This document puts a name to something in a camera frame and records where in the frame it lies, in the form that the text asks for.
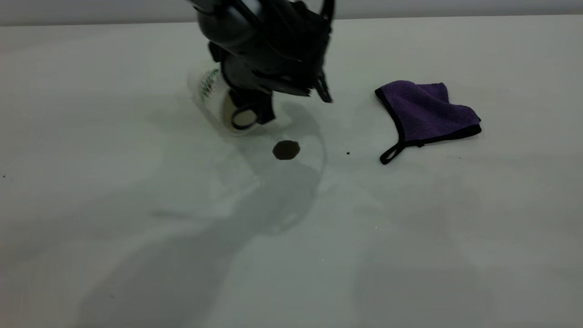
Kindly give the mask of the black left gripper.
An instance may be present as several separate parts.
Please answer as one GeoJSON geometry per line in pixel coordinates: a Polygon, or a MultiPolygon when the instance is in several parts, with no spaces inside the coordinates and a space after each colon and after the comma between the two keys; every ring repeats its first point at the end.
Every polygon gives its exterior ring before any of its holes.
{"type": "Polygon", "coordinates": [[[270,46],[252,46],[252,50],[258,50],[255,58],[245,51],[230,53],[212,42],[209,49],[227,85],[233,88],[229,96],[235,110],[229,122],[235,131],[247,131],[256,123],[265,125],[275,120],[273,92],[310,96],[315,90],[323,102],[333,102],[323,71],[326,43],[307,46],[300,50],[299,58],[290,59],[276,54],[270,46]]]}

